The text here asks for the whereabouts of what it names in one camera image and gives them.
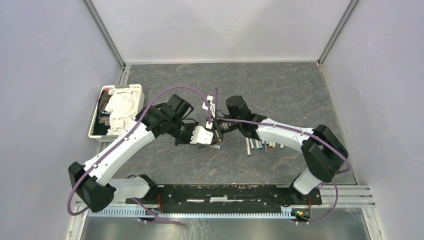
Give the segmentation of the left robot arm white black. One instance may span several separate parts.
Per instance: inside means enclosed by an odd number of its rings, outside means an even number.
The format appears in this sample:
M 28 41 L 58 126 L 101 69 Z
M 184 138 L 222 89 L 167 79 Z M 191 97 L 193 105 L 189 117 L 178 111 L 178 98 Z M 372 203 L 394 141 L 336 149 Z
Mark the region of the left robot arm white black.
M 106 149 L 83 164 L 73 162 L 68 167 L 72 186 L 94 213 L 105 209 L 112 201 L 139 198 L 145 204 L 153 203 L 157 190 L 137 176 L 133 179 L 114 179 L 114 174 L 141 148 L 167 134 L 175 143 L 190 144 L 197 122 L 185 122 L 194 107 L 177 94 L 165 103 L 145 107 L 136 115 L 136 121 Z

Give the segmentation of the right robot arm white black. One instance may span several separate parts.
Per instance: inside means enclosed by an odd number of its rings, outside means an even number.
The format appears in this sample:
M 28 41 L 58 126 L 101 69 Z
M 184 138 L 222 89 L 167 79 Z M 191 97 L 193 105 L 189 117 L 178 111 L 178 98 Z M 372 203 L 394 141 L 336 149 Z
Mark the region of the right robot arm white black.
M 302 153 L 307 168 L 288 191 L 293 203 L 302 204 L 314 188 L 351 169 L 348 151 L 327 126 L 296 127 L 274 121 L 252 113 L 240 95 L 229 97 L 225 104 L 228 114 L 218 121 L 221 133 L 238 130 L 249 139 L 277 143 Z

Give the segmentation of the black gel pen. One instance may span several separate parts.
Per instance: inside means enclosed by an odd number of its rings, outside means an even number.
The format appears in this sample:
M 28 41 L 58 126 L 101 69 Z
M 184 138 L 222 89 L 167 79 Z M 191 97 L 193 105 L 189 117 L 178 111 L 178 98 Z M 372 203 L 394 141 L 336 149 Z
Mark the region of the black gel pen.
M 254 142 L 255 142 L 256 149 L 260 150 L 260 149 L 258 149 L 258 140 L 255 140 Z

